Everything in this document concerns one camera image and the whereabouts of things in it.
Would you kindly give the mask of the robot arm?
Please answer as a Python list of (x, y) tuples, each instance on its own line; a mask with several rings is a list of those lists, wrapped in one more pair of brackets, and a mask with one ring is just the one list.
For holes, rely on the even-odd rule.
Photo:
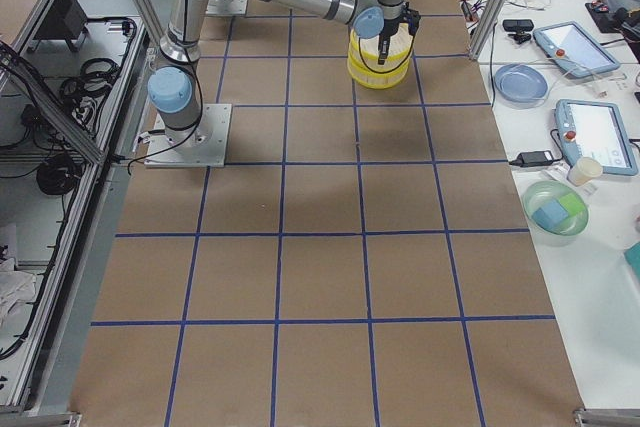
[[(378, 41), (378, 61), (388, 57), (392, 37), (401, 24), (411, 34), (419, 28), (418, 11), (406, 0), (259, 0), (275, 2), (351, 27), (362, 39)], [(148, 82), (148, 96), (164, 123), (170, 148), (189, 149), (205, 142), (201, 89), (197, 80), (200, 34), (208, 0), (174, 0), (160, 39), (161, 63)]]

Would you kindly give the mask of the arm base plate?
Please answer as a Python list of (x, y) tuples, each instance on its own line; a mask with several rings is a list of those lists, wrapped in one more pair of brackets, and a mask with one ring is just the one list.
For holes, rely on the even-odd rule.
[(144, 164), (150, 168), (223, 167), (232, 117), (231, 104), (205, 104), (195, 133), (166, 130), (160, 114), (149, 138)]

